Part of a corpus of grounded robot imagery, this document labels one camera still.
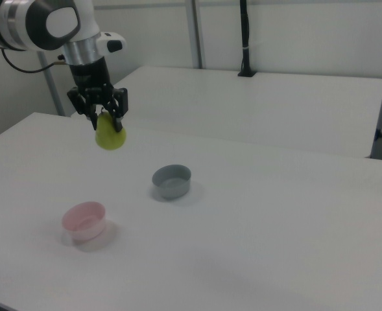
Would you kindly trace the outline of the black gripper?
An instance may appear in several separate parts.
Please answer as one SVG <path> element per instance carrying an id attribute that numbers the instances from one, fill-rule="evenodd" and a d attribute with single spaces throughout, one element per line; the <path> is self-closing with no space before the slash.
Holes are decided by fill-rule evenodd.
<path id="1" fill-rule="evenodd" d="M 114 130 L 119 133 L 123 129 L 122 119 L 128 112 L 128 91 L 126 88 L 113 87 L 105 58 L 84 65 L 70 65 L 69 68 L 76 87 L 67 92 L 67 97 L 77 113 L 84 115 L 91 122 L 94 130 L 97 129 L 98 116 L 89 90 L 111 87 L 104 109 L 110 114 Z"/>

